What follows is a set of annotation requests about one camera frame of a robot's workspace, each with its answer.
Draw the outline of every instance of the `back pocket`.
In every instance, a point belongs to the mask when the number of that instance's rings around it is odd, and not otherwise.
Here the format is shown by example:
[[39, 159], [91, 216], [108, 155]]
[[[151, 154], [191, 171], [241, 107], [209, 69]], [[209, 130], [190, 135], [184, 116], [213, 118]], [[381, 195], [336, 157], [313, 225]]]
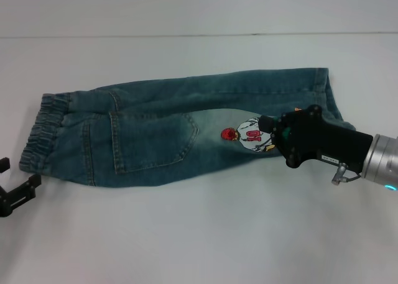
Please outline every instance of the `back pocket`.
[[188, 114], [109, 115], [116, 174], [182, 161], [198, 134], [198, 127]]

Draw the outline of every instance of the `jeans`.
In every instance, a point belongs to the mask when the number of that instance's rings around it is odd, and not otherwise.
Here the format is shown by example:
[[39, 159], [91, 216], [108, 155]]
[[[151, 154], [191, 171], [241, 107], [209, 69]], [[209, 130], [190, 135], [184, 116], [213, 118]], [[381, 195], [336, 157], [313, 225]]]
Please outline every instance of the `jeans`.
[[279, 155], [260, 115], [319, 104], [326, 68], [241, 71], [45, 94], [20, 169], [90, 186], [157, 186]]

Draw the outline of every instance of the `cartoon embroidery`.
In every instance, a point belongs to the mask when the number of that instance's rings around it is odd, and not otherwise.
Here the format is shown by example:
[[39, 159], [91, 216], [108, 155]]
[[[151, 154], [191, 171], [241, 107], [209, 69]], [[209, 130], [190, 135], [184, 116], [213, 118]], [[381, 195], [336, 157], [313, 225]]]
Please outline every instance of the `cartoon embroidery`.
[[271, 143], [268, 133], [259, 130], [259, 118], [250, 118], [242, 123], [237, 129], [229, 127], [221, 132], [221, 138], [225, 140], [239, 140], [242, 145], [255, 152], [268, 152], [275, 148]]

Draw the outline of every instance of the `blue jeans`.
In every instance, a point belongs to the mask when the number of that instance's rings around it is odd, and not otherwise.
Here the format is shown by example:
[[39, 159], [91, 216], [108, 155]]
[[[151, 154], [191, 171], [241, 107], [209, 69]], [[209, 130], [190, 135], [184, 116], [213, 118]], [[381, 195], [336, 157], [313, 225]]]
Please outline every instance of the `blue jeans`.
[[156, 186], [279, 155], [260, 115], [319, 104], [326, 68], [241, 71], [45, 94], [20, 169], [91, 186]]

